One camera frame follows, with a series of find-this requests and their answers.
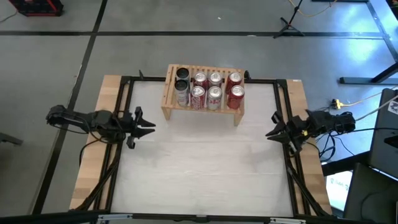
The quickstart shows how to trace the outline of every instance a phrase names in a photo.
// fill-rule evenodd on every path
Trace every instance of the wooden board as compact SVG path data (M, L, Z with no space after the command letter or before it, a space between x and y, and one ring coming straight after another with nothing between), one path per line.
M190 106L182 107L178 105L175 92L174 92L174 84L176 78L176 71L179 68L186 68L189 71L190 79L193 78L194 74L198 72L204 72L208 75L211 72L218 72L224 78L224 83L221 85L221 89L223 91L223 102L221 104L220 109L218 110L208 110L207 108L203 108L201 110L195 110ZM244 98L241 102L241 106L239 109L234 110L227 106L227 97L225 95L225 87L227 83L227 77L229 74L233 72L239 72L242 75L241 86L244 88L244 70L238 68L218 68L218 67L206 67L206 66L196 66L196 65L174 65L170 64L167 70L166 81L164 85L163 91L163 99L162 99L162 111L165 116L165 119L170 119L172 110L186 110L186 111L201 111L207 113L224 113L224 114L233 114L234 115L234 125L237 126L244 115Z
M113 111L116 97L118 95L120 79L120 75L105 75L99 92L96 110ZM305 109L307 109L308 106L301 80L287 80L287 86L289 89L290 104L293 115L300 115L302 119L305 119L307 117ZM281 102L284 102L283 92L280 95L280 98ZM282 110L286 112L285 105L283 103ZM88 142L90 141L92 141L91 136L88 137ZM105 147L105 144L97 142L85 149L76 180L75 190L72 195L70 208L76 208L79 206L98 183L104 159ZM325 179L323 177L317 149L306 144L303 146L303 150L300 155L306 186L322 208L326 212L331 213L331 207L326 192ZM298 188L296 188L296 194L298 196L297 203L299 213L303 213L301 193L299 193ZM100 208L104 208L103 206L106 201L106 197L106 194L103 193Z

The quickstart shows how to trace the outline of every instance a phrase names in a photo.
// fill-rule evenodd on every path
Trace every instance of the gray floor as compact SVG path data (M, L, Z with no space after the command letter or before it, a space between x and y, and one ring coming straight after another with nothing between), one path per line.
M100 0L64 0L59 18L17 15L1 30L91 31ZM398 23L384 1L372 0L395 47ZM302 11L313 14L328 3L304 0ZM278 31L280 16L290 17L288 0L183 1L109 0L102 31ZM0 19L14 13L0 2ZM297 15L294 25L306 32L378 32L363 3L336 3L317 17ZM24 140L21 147L0 144L0 216L29 212L57 130L45 124L48 109L68 103L89 37L0 37L0 132ZM354 102L383 89L339 85L342 76L373 77L394 63L383 40L316 37L97 37L76 103L77 111L94 110L103 75L164 76L170 63L239 67L254 78L303 80L310 109L327 106L332 98ZM334 113L355 117L375 108L379 97ZM357 124L374 126L376 116ZM353 153L367 151L372 132L342 136ZM86 136L68 133L45 203L44 212L69 206L78 153ZM333 160L350 156L337 142Z

